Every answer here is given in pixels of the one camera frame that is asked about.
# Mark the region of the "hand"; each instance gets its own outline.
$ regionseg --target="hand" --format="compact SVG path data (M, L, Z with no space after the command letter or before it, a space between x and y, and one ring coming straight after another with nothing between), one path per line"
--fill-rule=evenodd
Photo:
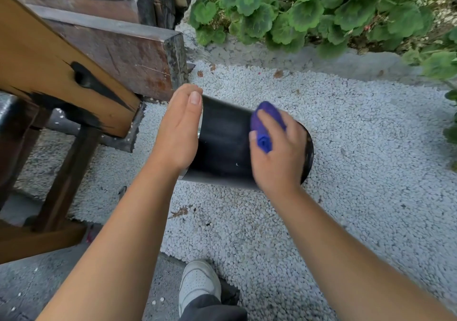
M249 133L252 172L257 185L275 203L283 195L300 190L307 133L284 111L281 116L286 132L265 111L259 110L257 116L270 135L273 149L266 154L257 145L257 132Z
M160 123L151 157L174 172L189 167L197 153L202 93L197 85L179 87Z

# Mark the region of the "metal container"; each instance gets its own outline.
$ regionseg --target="metal container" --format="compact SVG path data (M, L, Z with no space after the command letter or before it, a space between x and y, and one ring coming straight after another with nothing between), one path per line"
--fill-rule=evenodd
M189 168L182 171L180 179L258 190L252 175L249 149L252 113L252 110L203 96L197 154ZM311 170L314 157L309 133L303 153L302 183Z

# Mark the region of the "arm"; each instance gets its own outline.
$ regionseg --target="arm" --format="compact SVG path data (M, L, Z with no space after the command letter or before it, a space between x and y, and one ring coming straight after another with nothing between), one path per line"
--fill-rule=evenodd
M146 164L37 321L142 318L174 185L197 152L201 93L176 90Z
M286 113L287 132L265 112L273 150L251 133L254 178L274 204L319 288L345 321L456 321L439 301L380 260L339 226L300 187L306 132Z

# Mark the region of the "white gravel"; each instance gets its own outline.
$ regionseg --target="white gravel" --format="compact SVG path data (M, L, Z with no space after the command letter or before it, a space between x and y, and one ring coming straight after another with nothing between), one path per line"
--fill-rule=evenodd
M355 237L457 311L457 149L442 129L455 109L434 88L346 80L323 73L198 62L191 82L254 109L268 100L310 131L315 159L306 190ZM77 219L104 223L145 161L165 105L150 104L133 154L101 146L75 200ZM69 145L47 132L18 181L43 197ZM286 228L261 192L179 182L161 250L213 261L241 290L251 320L333 320Z

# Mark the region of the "shoe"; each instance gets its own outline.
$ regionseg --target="shoe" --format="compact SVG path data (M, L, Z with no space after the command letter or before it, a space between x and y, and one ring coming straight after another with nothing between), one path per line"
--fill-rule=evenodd
M179 317L186 306L201 295L221 300L221 283L214 269L204 260L190 262L182 274L179 287Z

